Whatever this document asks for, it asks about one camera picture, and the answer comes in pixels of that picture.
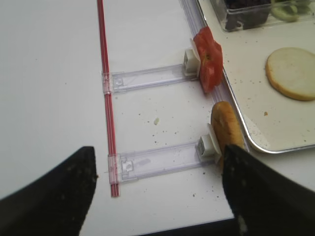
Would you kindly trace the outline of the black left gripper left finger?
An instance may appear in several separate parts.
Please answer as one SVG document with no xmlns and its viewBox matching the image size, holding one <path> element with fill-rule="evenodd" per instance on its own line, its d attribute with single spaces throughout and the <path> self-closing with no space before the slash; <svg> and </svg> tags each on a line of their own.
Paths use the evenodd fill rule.
<svg viewBox="0 0 315 236">
<path fill-rule="evenodd" d="M 1 199 L 2 236 L 77 236 L 96 189 L 94 147 L 81 147 L 45 175 Z"/>
</svg>

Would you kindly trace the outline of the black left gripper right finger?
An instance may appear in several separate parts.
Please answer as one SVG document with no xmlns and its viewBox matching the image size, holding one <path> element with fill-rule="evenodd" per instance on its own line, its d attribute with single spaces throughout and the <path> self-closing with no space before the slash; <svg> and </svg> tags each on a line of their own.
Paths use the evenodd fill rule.
<svg viewBox="0 0 315 236">
<path fill-rule="evenodd" d="M 314 191 L 286 178 L 237 145 L 223 157 L 224 194 L 241 236 L 313 236 Z"/>
</svg>

